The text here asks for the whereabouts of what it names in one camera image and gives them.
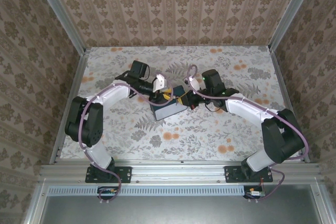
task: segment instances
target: floral tablecloth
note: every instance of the floral tablecloth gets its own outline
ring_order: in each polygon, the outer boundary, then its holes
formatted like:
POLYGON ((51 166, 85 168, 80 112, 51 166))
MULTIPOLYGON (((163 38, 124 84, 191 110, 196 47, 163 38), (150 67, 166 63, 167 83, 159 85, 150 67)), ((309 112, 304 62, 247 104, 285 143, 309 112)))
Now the floral tablecloth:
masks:
MULTIPOLYGON (((150 66, 149 80, 159 70, 185 90, 188 66, 198 66, 201 87, 201 73, 216 69, 227 88, 272 109, 284 108, 266 46, 92 48, 79 95, 99 92, 129 70, 133 60, 150 66)), ((210 112, 202 104, 156 122, 150 106, 137 96, 110 108, 103 127, 101 141, 115 159, 241 161, 259 150, 263 139, 261 130, 246 120, 222 110, 210 112)), ((66 137, 61 158, 84 157, 78 143, 66 137)))

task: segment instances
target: gray floor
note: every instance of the gray floor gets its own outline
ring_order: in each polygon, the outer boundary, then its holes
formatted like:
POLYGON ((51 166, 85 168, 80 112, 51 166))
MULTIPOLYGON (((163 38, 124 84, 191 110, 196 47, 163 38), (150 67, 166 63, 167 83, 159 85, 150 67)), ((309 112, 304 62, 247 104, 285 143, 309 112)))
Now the gray floor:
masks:
POLYGON ((49 197, 42 223, 319 224, 309 186, 281 186, 259 203, 243 197, 49 197))

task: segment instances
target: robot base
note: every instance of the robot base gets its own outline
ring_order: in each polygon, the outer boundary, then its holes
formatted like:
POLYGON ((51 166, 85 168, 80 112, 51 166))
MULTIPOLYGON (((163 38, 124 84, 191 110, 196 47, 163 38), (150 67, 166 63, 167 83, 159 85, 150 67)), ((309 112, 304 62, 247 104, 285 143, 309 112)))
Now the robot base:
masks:
MULTIPOLYGON (((113 165, 113 172, 116 173, 122 183, 130 183, 132 177, 131 166, 116 166, 113 165)), ((118 183, 116 177, 112 174, 101 171, 100 169, 90 165, 86 171, 85 183, 118 183)))
POLYGON ((273 182, 272 172, 268 167, 246 178, 241 166, 225 166, 225 180, 227 183, 259 183, 262 178, 264 183, 273 182))

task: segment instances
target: wallpaper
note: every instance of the wallpaper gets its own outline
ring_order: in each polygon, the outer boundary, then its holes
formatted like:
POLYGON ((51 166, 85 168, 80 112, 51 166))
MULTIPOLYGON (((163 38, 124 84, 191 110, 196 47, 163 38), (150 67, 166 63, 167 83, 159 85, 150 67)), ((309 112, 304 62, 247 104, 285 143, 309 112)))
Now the wallpaper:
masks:
POLYGON ((313 162, 336 203, 336 0, 304 0, 276 55, 313 162))
POLYGON ((60 0, 87 47, 267 45, 290 0, 60 0))
MULTIPOLYGON (((276 110, 284 109, 278 80, 267 46, 174 46, 92 48, 79 96, 88 97, 107 87, 134 60, 150 66, 149 81, 163 72, 174 87, 185 91, 186 72, 198 66, 201 74, 216 69, 226 88, 276 110)), ((263 148, 259 127, 245 119, 201 104, 156 121, 142 98, 123 99, 104 112, 101 141, 113 158, 127 160, 241 161, 263 148)), ((66 137, 61 158, 85 158, 78 143, 66 137)))
POLYGON ((0 0, 0 223, 25 215, 78 58, 46 0, 0 0))

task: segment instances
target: wall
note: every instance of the wall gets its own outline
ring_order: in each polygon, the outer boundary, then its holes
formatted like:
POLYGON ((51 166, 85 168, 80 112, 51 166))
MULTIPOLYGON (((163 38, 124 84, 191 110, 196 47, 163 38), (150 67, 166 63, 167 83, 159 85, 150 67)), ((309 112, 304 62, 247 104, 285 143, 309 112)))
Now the wall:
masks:
POLYGON ((87 47, 267 45, 290 0, 61 0, 87 47))
POLYGON ((46 0, 0 0, 0 223, 20 223, 78 63, 46 0))
POLYGON ((276 55, 310 158, 336 203, 336 0, 304 0, 276 55))

